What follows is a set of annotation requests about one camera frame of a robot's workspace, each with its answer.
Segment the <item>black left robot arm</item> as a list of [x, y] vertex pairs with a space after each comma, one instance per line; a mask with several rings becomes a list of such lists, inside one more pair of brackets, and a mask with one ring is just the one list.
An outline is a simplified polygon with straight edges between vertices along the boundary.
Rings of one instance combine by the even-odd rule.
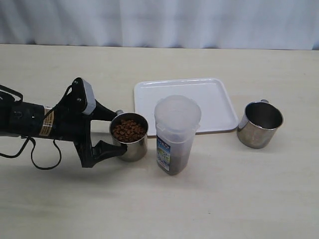
[[74, 143], [83, 168], [92, 168], [105, 159], [122, 156], [126, 146], [91, 142], [91, 121], [112, 121], [116, 113], [101, 105], [92, 86], [78, 77], [67, 87], [61, 100], [52, 108], [23, 101], [23, 95], [0, 87], [0, 134], [25, 139], [12, 158], [21, 155], [27, 143], [36, 138]]

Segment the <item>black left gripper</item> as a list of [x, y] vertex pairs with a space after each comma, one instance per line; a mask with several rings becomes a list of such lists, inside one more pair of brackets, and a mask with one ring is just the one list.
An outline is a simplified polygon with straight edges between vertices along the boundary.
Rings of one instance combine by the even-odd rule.
[[76, 78], [67, 90], [66, 95], [54, 109], [53, 135], [63, 141], [74, 143], [82, 167], [93, 167], [97, 163], [112, 157], [122, 156], [127, 152], [124, 144], [113, 145], [100, 140], [92, 146], [90, 130], [91, 120], [112, 121], [116, 112], [96, 101], [96, 107], [90, 115], [82, 111], [86, 106], [83, 78]]

